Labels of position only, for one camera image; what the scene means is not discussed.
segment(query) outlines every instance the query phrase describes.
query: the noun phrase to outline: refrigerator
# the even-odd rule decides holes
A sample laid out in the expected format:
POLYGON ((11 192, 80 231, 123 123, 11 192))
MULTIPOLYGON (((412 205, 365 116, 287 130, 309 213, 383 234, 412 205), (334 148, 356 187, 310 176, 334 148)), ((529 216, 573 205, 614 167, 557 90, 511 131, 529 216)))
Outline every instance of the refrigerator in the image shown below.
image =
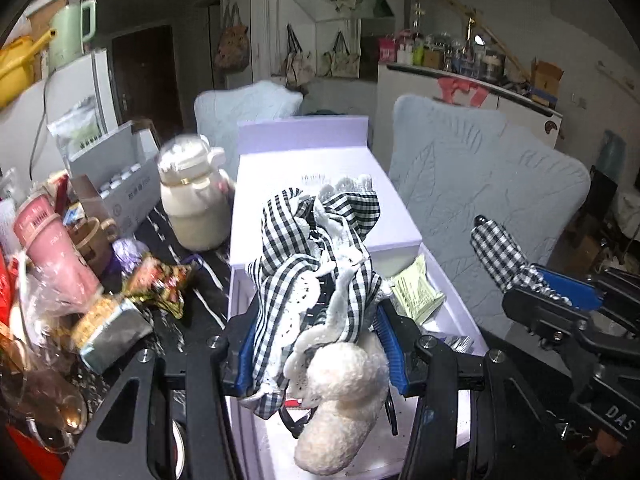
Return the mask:
POLYGON ((64 170, 65 165, 47 123, 59 119, 83 99, 95 96, 98 126, 103 133, 116 129, 118 120, 112 89, 106 50, 86 54, 47 79, 33 84, 0 111, 0 170, 4 172, 14 167, 21 182, 30 184, 30 156, 36 138, 31 173, 33 181, 43 181, 51 173, 64 170), (46 116, 38 136, 45 104, 46 116))

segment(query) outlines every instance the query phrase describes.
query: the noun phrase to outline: green pitcher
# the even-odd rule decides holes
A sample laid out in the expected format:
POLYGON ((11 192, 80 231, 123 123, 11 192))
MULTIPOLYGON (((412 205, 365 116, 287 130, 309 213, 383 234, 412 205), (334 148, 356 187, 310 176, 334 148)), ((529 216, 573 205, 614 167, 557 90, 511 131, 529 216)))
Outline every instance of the green pitcher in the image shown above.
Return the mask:
POLYGON ((56 38, 49 43, 49 72, 71 63, 82 56, 82 44, 95 35, 95 0, 63 7, 55 13, 49 26, 56 38), (89 31, 82 30, 82 16, 89 12, 89 31))

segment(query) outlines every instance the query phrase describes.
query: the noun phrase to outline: purple candy wrapper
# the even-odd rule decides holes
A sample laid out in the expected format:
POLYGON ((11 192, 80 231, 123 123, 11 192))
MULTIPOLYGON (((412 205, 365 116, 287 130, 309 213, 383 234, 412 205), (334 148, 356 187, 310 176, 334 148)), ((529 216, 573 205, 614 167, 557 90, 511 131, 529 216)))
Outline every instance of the purple candy wrapper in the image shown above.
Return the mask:
POLYGON ((127 276, 139 266, 142 256, 148 252, 149 248, 135 238, 121 238, 113 243, 113 254, 127 276))

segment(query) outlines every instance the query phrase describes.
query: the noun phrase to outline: black and white checkered cloth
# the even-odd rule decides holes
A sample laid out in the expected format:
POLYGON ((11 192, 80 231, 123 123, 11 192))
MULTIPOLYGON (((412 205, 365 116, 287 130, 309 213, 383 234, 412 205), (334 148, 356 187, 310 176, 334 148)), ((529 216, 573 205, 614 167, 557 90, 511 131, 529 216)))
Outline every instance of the black and white checkered cloth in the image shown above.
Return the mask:
POLYGON ((571 305, 569 298, 549 286, 536 266, 529 263, 516 240, 498 222, 488 220, 471 229, 471 245, 502 292, 520 286, 571 305))
MULTIPOLYGON (((339 338, 340 341, 354 342, 362 328, 364 311, 382 282, 373 272, 369 253, 362 243, 380 217, 380 205, 373 191, 338 193, 322 205, 329 218, 340 223, 342 218, 346 219, 349 245, 364 256, 349 286, 348 318, 339 338)), ((302 272, 318 270, 320 266, 320 260, 312 256, 310 246, 314 244, 335 260, 332 238, 314 220, 313 198, 304 198, 301 190, 289 188, 267 202, 262 211, 262 256, 248 266, 260 300, 254 338, 253 391, 257 392, 264 381, 268 381, 274 390, 262 396, 254 407, 254 413, 261 418, 269 418, 277 412, 284 399, 287 380, 282 369, 293 345, 273 352, 280 359, 276 377, 266 377, 266 371, 272 360, 276 327, 294 281, 302 272)), ((333 272, 335 281, 338 269, 333 272)), ((316 324, 323 321, 324 317, 319 316, 316 324)), ((305 318, 301 320, 300 332, 306 328, 305 318)))

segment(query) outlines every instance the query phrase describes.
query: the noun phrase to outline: dark brown door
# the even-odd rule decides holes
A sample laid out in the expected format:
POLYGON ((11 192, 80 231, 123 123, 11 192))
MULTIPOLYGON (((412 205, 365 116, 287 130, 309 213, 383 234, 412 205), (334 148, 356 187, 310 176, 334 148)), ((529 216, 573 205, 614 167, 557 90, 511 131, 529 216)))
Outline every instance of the dark brown door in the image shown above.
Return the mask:
POLYGON ((114 38, 111 55, 122 119, 151 119, 162 140, 181 134, 171 27, 114 38))

